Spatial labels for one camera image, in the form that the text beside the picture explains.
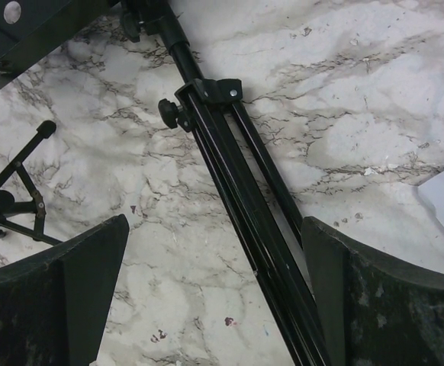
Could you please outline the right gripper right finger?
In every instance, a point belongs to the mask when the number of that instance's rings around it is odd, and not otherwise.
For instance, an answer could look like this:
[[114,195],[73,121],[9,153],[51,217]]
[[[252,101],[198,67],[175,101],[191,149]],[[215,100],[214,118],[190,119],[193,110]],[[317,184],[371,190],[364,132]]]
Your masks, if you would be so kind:
[[315,217],[301,241],[333,365],[444,365],[444,274]]

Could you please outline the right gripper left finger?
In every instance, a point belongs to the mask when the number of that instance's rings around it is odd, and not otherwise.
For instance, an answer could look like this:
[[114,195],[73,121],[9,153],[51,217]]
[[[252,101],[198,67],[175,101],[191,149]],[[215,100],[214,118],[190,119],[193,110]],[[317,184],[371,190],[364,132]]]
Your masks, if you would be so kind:
[[127,245],[121,214],[0,268],[0,365],[90,365]]

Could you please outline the black perforated music stand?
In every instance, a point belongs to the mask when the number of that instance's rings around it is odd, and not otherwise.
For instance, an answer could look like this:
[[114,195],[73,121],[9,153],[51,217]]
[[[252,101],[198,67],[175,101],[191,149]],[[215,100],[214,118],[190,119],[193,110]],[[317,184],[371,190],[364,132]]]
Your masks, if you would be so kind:
[[[114,6],[112,1],[0,1],[0,89]],[[129,40],[159,35],[184,80],[161,100],[167,127],[193,134],[265,300],[297,365],[328,365],[314,298],[225,119],[231,114],[295,237],[303,217],[242,104],[238,79],[206,79],[166,1],[122,1]]]

